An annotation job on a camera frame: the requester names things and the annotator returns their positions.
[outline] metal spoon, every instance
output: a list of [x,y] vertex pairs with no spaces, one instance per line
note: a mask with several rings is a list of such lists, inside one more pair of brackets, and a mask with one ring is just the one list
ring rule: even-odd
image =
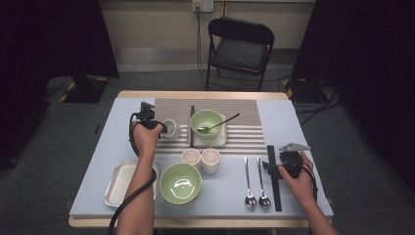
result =
[[198,132],[199,132],[199,133],[208,133],[210,129],[212,129],[212,128],[214,128],[214,127],[217,127],[217,126],[219,126],[219,125],[221,125],[221,124],[223,124],[223,123],[225,123],[225,122],[227,122],[227,121],[229,121],[229,120],[231,120],[231,119],[233,119],[233,118],[236,118],[239,114],[240,114],[240,113],[237,113],[237,114],[235,114],[234,116],[232,116],[231,118],[228,118],[228,119],[226,119],[225,121],[223,121],[223,122],[221,122],[221,123],[219,123],[219,124],[217,124],[217,125],[214,125],[214,126],[212,126],[212,127],[199,127],[199,128],[198,128]]
[[262,196],[259,197],[259,205],[264,209],[269,209],[271,207],[271,200],[265,196],[263,191],[263,184],[262,184],[262,173],[260,171],[260,162],[259,158],[256,158],[256,163],[258,165],[258,173],[259,173],[259,182],[260,182],[260,191],[262,192]]
[[247,184],[248,184],[248,196],[245,198],[245,204],[248,208],[256,207],[256,198],[251,194],[250,187],[250,173],[248,172],[248,159],[245,157],[245,173],[247,174]]

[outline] cable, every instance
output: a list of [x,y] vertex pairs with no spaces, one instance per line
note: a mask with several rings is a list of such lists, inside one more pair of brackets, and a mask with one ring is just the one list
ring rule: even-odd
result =
[[201,73],[202,71],[205,71],[202,66],[202,42],[201,42],[201,11],[200,7],[196,7],[196,16],[198,17],[198,33],[197,33],[197,46],[196,46],[196,59],[198,60],[198,73],[201,78],[202,84],[206,85],[206,82],[204,81],[204,78]]
[[314,200],[315,202],[317,202],[317,183],[315,181],[315,175],[312,172],[312,170],[310,170],[310,166],[308,164],[302,163],[303,165],[306,165],[307,167],[302,166],[302,169],[310,176],[311,178],[311,184],[312,184],[312,194],[314,196]]
[[137,146],[135,146],[135,142],[134,142],[134,128],[139,123],[136,122],[134,124],[134,126],[132,125],[132,119],[134,117],[138,118],[138,113],[134,113],[130,117],[130,122],[129,122],[129,142],[131,144],[132,150],[134,151],[135,155],[137,155],[137,158],[138,158],[140,156],[140,152],[138,151]]
[[138,188],[137,190],[135,190],[130,196],[128,196],[121,205],[119,205],[119,207],[116,209],[113,217],[111,218],[111,222],[110,222],[110,226],[108,228],[108,234],[109,235],[113,235],[114,233],[114,226],[115,226],[115,222],[116,219],[118,218],[118,216],[121,214],[122,210],[124,210],[124,208],[131,203],[131,201],[137,197],[140,193],[142,193],[144,190],[146,190],[150,185],[152,185],[157,179],[157,174],[156,172],[153,170],[153,175],[152,178],[147,181],[145,184],[143,184],[140,188]]
[[315,109],[315,110],[313,110],[313,111],[300,111],[300,112],[297,112],[297,115],[300,115],[300,114],[306,114],[306,113],[314,113],[314,114],[312,114],[310,117],[308,117],[308,118],[306,118],[305,120],[303,120],[303,121],[302,121],[302,123],[301,123],[300,125],[304,125],[307,121],[309,121],[310,119],[312,119],[314,116],[316,116],[316,115],[317,115],[317,114],[319,114],[320,112],[322,112],[322,111],[324,111],[324,110],[329,110],[329,109],[331,109],[331,108],[336,107],[337,105],[339,105],[339,104],[340,104],[340,101],[339,101],[339,102],[337,102],[336,104],[332,105],[332,106],[329,106],[329,105],[333,102],[334,97],[335,97],[335,95],[336,95],[336,94],[337,94],[337,89],[336,89],[336,91],[333,93],[333,95],[331,96],[331,98],[329,99],[329,101],[327,102],[327,104],[323,104],[322,106],[320,106],[320,107],[316,108],[316,109]]

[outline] green bowl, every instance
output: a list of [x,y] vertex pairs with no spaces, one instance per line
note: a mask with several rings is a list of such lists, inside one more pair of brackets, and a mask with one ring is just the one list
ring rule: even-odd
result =
[[198,131],[200,127],[213,127],[223,122],[222,115],[213,110],[200,110],[195,112],[190,118],[190,125],[196,137],[202,140],[214,139],[219,134],[223,125],[210,129],[206,133]]
[[201,187],[201,174],[190,164],[173,164],[160,179],[162,196],[174,205],[190,203],[198,196]]

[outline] spoon handle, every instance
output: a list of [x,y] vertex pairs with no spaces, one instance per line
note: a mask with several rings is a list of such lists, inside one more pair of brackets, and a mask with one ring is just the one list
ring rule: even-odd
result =
[[251,186],[250,186],[250,173],[248,171],[248,159],[247,157],[244,157],[244,161],[245,161],[245,173],[247,175],[247,184],[248,184],[248,192],[251,193]]
[[219,124],[216,124],[216,125],[214,125],[213,127],[210,127],[209,129],[212,129],[212,128],[214,128],[214,127],[217,127],[217,126],[219,126],[219,125],[221,125],[221,124],[223,124],[223,123],[225,123],[225,122],[227,122],[227,121],[229,121],[229,120],[231,120],[231,119],[233,119],[233,118],[236,118],[239,114],[240,114],[240,113],[237,113],[237,114],[235,114],[234,116],[232,116],[232,117],[230,117],[230,118],[226,119],[225,121],[223,121],[223,122],[221,122],[221,123],[219,123]]
[[262,172],[260,171],[260,162],[259,158],[256,158],[256,163],[258,165],[258,174],[259,174],[259,182],[260,182],[260,191],[262,192],[262,197],[264,196],[263,192],[263,184],[262,184]]

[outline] metal tray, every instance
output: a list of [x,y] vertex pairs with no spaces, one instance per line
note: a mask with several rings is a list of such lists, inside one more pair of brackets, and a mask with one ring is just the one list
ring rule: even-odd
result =
[[[116,166],[105,194],[105,203],[107,205],[112,207],[119,207],[121,205],[136,166],[137,161],[123,161]],[[154,198],[156,198],[161,169],[156,163],[153,163],[153,169],[157,174],[156,181],[153,183]]]

